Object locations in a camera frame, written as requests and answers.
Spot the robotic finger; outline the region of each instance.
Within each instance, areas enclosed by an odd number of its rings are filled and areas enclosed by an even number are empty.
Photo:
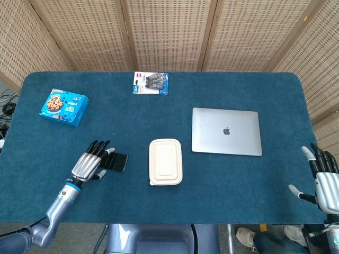
[[[99,174],[94,175],[94,176],[92,177],[91,181],[92,181],[92,180],[100,180],[101,178],[104,177],[104,175],[106,175],[106,170],[105,170],[105,169],[104,169],[104,170],[101,170],[101,172],[100,172]]]
[[[334,156],[328,151],[325,151],[325,154],[327,155],[327,157],[328,157],[328,159],[331,163],[333,172],[339,174],[338,164],[337,164],[337,161],[335,160]]]
[[[94,140],[90,146],[87,148],[86,152],[89,153],[91,152],[92,148],[95,146],[95,144],[97,143],[97,140]]]
[[[317,159],[318,168],[321,172],[327,172],[325,160],[324,160],[324,152],[319,149],[314,143],[311,143],[311,147],[314,150],[315,157]]]
[[[97,152],[97,150],[99,149],[99,146],[101,146],[103,144],[104,141],[99,141],[94,147],[93,149],[91,150],[91,154],[95,154]]]
[[[100,157],[102,152],[105,150],[106,146],[110,143],[110,141],[103,142],[102,145],[99,147],[98,151],[95,153],[96,156]]]
[[[302,152],[307,157],[308,163],[311,167],[313,178],[316,178],[317,173],[320,172],[317,159],[314,157],[313,153],[307,147],[301,147]]]
[[[323,153],[324,162],[325,162],[325,165],[326,165],[326,172],[335,173],[334,169],[332,168],[331,161],[329,160],[328,155],[323,150],[321,150],[321,151]]]
[[[305,194],[304,192],[301,192],[300,190],[298,190],[293,184],[289,184],[288,185],[290,191],[295,194],[298,198],[306,200],[308,202],[311,202],[313,204],[316,204],[316,197],[309,195],[309,194]]]

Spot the cookie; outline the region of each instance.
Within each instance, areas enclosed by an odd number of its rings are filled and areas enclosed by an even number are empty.
[[[47,109],[50,111],[57,111],[61,109],[64,104],[59,96],[52,97],[47,101]]]

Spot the cable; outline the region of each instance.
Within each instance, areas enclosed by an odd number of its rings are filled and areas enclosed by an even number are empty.
[[[11,117],[14,113],[15,107],[16,107],[15,103],[8,102],[2,107],[2,112]]]
[[[194,224],[191,224],[193,237],[194,237],[194,254],[198,254],[198,235],[197,231],[195,230]]]
[[[99,247],[102,243],[102,240],[104,239],[109,227],[110,227],[110,225],[108,223],[106,223],[103,231],[101,232],[99,239],[96,242],[96,245],[95,245],[94,250],[93,250],[93,254],[97,254],[97,251],[99,250]]]
[[[10,89],[4,90],[0,96],[0,107],[4,106],[7,102],[10,102],[12,99],[18,96],[16,93],[5,94],[8,90]]]
[[[2,115],[0,115],[0,119],[4,119],[4,117],[10,117],[10,118],[12,119],[12,117],[9,116],[9,115],[7,115],[7,114],[2,114]]]
[[[339,225],[336,225],[336,226],[332,226],[332,227],[326,227],[325,229],[322,230],[322,233],[326,233],[327,231],[330,231],[332,229],[337,229],[339,228]]]
[[[307,235],[304,235],[304,238],[305,238],[305,242],[306,242],[309,254],[314,254],[309,237],[307,237]]]
[[[31,228],[31,227],[37,225],[38,223],[40,223],[41,221],[43,221],[43,220],[46,219],[46,218],[47,218],[47,217],[44,217],[44,218],[42,218],[42,219],[40,219],[40,220],[34,222],[34,223],[33,223],[32,225],[30,225],[29,227]],[[23,230],[23,229],[19,229],[19,230],[15,230],[15,231],[12,231],[12,232],[9,232],[9,233],[1,234],[1,235],[0,235],[0,238],[1,238],[1,237],[5,237],[5,236],[10,235],[10,234],[19,233],[19,232],[21,232],[22,230]]]
[[[325,228],[327,229],[327,228],[329,228],[329,227],[332,226],[332,225],[338,225],[338,224],[339,224],[339,221],[338,221],[338,222],[333,222],[333,223],[327,225]]]

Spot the white sneaker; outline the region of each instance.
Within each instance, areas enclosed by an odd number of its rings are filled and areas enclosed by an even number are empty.
[[[288,239],[299,242],[302,246],[307,247],[305,238],[301,232],[301,228],[296,226],[284,226],[284,232]]]
[[[239,242],[242,243],[242,245],[254,248],[253,238],[255,236],[255,233],[249,229],[246,228],[238,228],[236,237],[239,240]]]

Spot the apple logo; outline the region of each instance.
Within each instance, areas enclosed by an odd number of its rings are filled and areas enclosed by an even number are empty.
[[[229,128],[227,127],[226,129],[224,129],[224,134],[225,135],[229,135],[230,133],[229,133]]]

